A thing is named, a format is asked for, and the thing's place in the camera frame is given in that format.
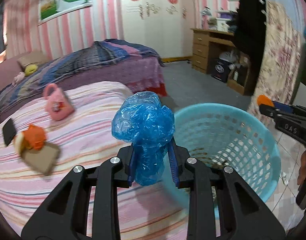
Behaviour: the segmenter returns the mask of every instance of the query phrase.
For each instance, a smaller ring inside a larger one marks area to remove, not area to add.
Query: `wooden desk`
[[[192,68],[210,73],[209,63],[224,51],[235,48],[232,40],[234,33],[214,30],[191,29],[194,31]]]

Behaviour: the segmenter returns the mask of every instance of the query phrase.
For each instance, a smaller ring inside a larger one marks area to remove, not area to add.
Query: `wooden baseboard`
[[[190,60],[192,56],[188,57],[167,57],[167,58],[162,58],[162,61],[164,63],[168,62],[174,62],[174,61],[181,61],[181,60]]]

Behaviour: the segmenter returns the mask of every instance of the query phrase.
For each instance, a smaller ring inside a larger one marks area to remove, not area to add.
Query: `black coat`
[[[240,0],[233,43],[240,51],[250,56],[251,69],[257,75],[261,68],[265,47],[265,23],[265,0]]]

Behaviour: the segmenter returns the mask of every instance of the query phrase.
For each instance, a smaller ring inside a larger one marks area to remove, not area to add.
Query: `human hand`
[[[299,176],[297,178],[297,185],[302,185],[306,179],[306,150],[301,156],[301,167],[299,168]]]

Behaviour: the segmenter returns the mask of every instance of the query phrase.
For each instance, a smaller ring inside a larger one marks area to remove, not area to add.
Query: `door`
[[[145,15],[145,46],[153,48],[163,58],[163,18],[162,0],[143,0]]]
[[[145,45],[144,4],[144,0],[121,0],[124,39],[127,42]]]
[[[164,57],[192,55],[194,28],[193,0],[163,0]]]
[[[163,43],[165,58],[182,57],[182,11],[181,0],[163,1]]]
[[[193,31],[191,28],[195,27],[195,12],[194,0],[180,0],[181,1],[181,15],[182,15],[182,56],[188,57],[193,55]]]

